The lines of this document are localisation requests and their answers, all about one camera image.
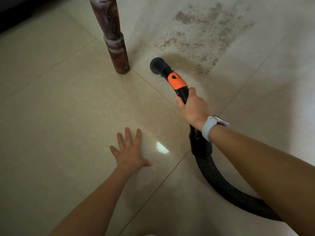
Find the vacuum hose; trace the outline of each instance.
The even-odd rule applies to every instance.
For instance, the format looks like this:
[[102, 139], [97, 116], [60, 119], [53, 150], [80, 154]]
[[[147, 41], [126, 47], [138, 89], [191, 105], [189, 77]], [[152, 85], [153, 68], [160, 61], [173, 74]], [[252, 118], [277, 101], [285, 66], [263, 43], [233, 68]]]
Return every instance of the vacuum hose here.
[[[186, 104], [188, 85], [162, 58], [152, 59], [150, 69], [154, 74], [164, 77]], [[211, 156], [212, 144], [204, 139], [202, 133], [191, 125], [189, 139], [191, 152], [195, 156], [200, 171], [217, 193], [233, 205], [247, 212], [267, 219], [282, 221], [263, 200], [243, 193], [223, 178]]]

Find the watch strap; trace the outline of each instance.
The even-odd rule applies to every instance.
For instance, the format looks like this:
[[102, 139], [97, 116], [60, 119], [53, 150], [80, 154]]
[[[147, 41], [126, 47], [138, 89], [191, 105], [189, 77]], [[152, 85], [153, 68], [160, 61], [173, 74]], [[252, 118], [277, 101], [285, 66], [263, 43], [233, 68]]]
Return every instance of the watch strap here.
[[214, 125], [216, 125], [218, 123], [217, 119], [215, 119], [212, 116], [209, 116], [206, 123], [204, 124], [203, 128], [202, 128], [202, 136], [208, 141], [210, 142], [209, 139], [209, 132], [211, 131], [212, 127]]

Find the brown wooden table leg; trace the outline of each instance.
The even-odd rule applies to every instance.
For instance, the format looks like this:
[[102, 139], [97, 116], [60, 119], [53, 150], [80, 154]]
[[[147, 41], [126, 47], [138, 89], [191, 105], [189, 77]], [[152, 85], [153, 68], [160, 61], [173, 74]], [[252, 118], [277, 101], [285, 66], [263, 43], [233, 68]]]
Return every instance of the brown wooden table leg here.
[[115, 70], [125, 74], [130, 70], [124, 36], [120, 32], [116, 0], [90, 0], [94, 14], [104, 33], [104, 40]]

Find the black vacuum wand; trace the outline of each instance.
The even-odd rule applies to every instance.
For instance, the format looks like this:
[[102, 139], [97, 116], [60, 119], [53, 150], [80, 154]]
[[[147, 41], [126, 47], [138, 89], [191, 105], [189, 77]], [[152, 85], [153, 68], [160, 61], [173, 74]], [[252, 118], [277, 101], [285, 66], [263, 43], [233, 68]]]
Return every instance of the black vacuum wand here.
[[[161, 75], [166, 79], [186, 104], [188, 99], [188, 85], [174, 72], [162, 58], [154, 58], [150, 63], [151, 71], [156, 75]], [[282, 221], [282, 219], [261, 199], [255, 198], [236, 189], [227, 182], [218, 171], [212, 159], [212, 144], [203, 138], [202, 133], [190, 125], [190, 146], [191, 152], [195, 156], [198, 167], [208, 183], [223, 198], [233, 205], [246, 210], [252, 214]]]

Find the smartwatch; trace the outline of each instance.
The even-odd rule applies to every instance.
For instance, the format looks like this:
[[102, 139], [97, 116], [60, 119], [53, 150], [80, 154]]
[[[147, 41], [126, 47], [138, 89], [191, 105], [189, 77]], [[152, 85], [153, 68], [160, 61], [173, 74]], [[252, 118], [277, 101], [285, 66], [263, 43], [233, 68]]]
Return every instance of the smartwatch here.
[[225, 127], [229, 126], [228, 122], [224, 121], [223, 119], [219, 118], [218, 116], [216, 116], [216, 115], [209, 116], [206, 123], [204, 124], [204, 126], [202, 128], [202, 136], [209, 142], [211, 142], [209, 139], [209, 132], [211, 131], [212, 127], [216, 124], [220, 124], [220, 125], [223, 125]]

